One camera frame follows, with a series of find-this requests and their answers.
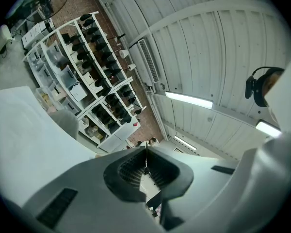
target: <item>fluorescent light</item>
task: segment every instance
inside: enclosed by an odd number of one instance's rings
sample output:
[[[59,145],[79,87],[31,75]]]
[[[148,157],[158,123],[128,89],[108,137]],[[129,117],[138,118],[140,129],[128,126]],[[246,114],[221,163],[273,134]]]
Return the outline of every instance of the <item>fluorescent light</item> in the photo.
[[[212,109],[213,102],[209,101],[209,100],[199,99],[196,97],[187,96],[187,95],[183,95],[183,94],[176,93],[176,92],[170,92],[170,91],[166,91],[165,95],[166,95],[166,97],[168,97],[170,99],[175,99],[175,100],[179,100],[182,102],[195,104],[195,105],[207,108],[207,109]]]
[[[177,139],[178,141],[182,142],[183,144],[185,144],[186,146],[190,147],[193,150],[196,150],[195,147],[193,147],[192,145],[188,144],[187,142],[183,141],[182,139],[180,139],[179,137],[175,136],[175,139]]]
[[[261,130],[262,132],[274,137],[274,138],[277,138],[281,135],[281,131],[278,130],[277,128],[275,128],[274,126],[260,120],[258,122],[258,124],[256,125],[256,128],[258,130]]]

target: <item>fan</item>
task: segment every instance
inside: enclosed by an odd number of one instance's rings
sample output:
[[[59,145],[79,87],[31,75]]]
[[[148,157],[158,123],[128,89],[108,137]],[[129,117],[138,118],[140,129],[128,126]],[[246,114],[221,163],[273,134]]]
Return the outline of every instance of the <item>fan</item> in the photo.
[[[65,5],[67,0],[24,0],[19,7],[19,15],[29,21],[39,22],[36,17],[31,17],[35,11],[41,17],[40,21],[46,20],[57,14]]]

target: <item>floor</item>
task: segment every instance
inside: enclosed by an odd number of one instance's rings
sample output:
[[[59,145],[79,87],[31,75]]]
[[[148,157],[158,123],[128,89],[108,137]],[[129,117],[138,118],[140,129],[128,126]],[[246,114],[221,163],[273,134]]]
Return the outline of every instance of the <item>floor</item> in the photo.
[[[52,19],[54,25],[58,27],[76,17],[79,17],[82,14],[94,11],[99,11],[99,14],[96,16],[97,20],[108,37],[116,36],[116,31],[98,0],[68,0],[65,6],[54,17],[52,17]],[[26,85],[34,91],[38,87],[38,84],[35,81],[29,66],[22,62],[24,50],[21,44],[21,36],[17,35],[15,39],[16,40],[13,41],[12,44],[7,44],[6,57],[3,58],[0,56],[0,90]],[[110,41],[110,44],[113,50],[118,49],[118,46],[116,46],[116,43],[113,40]],[[128,59],[123,60],[119,58],[119,62],[124,70],[126,70],[127,65],[129,65],[128,61]],[[133,77],[134,81],[131,85],[133,86],[142,105],[147,106],[147,108],[139,115],[141,127],[129,137],[129,141],[135,144],[137,141],[149,140],[153,136],[159,141],[162,141],[163,136],[135,72],[128,71],[127,76]],[[95,145],[92,144],[91,140],[81,133],[78,137],[78,141],[89,149],[99,152]]]

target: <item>black headphones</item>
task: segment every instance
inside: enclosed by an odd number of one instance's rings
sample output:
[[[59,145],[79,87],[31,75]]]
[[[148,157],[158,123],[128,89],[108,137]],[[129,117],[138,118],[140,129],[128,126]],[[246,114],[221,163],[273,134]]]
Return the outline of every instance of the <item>black headphones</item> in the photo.
[[[253,91],[254,91],[254,87],[257,84],[257,80],[253,76],[255,75],[255,73],[258,70],[264,69],[264,68],[271,69],[273,72],[284,71],[284,69],[282,69],[280,67],[259,67],[259,68],[257,68],[246,81],[246,92],[244,95],[246,99],[249,99],[252,96]]]

